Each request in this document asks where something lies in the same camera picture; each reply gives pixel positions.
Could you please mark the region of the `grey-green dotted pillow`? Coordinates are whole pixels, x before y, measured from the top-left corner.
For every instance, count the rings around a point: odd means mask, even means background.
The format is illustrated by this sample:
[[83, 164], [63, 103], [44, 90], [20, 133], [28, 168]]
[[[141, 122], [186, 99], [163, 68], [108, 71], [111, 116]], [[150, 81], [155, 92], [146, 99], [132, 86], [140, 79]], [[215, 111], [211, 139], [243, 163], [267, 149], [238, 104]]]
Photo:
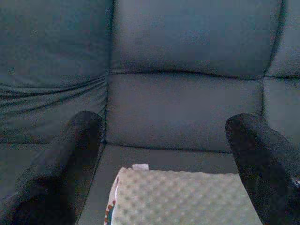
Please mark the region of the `grey-green dotted pillow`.
[[104, 225], [262, 225], [237, 174], [121, 168]]

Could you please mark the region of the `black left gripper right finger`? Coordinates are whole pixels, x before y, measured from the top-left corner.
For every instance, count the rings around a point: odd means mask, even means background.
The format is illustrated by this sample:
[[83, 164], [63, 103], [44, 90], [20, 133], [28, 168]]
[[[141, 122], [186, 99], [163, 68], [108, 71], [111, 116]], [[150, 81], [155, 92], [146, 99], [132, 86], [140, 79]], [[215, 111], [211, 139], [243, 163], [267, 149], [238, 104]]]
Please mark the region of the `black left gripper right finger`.
[[261, 117], [225, 124], [242, 184], [263, 225], [300, 225], [300, 151]]

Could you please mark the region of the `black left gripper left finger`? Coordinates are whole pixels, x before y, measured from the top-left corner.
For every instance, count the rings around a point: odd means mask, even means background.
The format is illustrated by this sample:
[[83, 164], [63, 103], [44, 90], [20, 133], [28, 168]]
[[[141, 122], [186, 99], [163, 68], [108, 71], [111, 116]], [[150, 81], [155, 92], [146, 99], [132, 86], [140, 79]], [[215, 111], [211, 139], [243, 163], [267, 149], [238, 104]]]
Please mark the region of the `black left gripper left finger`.
[[98, 164], [103, 120], [77, 113], [0, 201], [0, 225], [75, 225]]

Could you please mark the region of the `dark green leather sofa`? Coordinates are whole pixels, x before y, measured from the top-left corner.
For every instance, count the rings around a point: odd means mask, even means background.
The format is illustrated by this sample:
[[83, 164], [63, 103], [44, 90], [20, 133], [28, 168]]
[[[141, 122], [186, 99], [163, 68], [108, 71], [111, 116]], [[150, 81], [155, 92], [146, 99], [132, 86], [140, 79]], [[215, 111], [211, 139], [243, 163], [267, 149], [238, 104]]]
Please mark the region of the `dark green leather sofa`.
[[0, 225], [69, 120], [103, 121], [59, 188], [74, 225], [99, 225], [122, 167], [236, 173], [240, 113], [300, 156], [300, 0], [0, 0]]

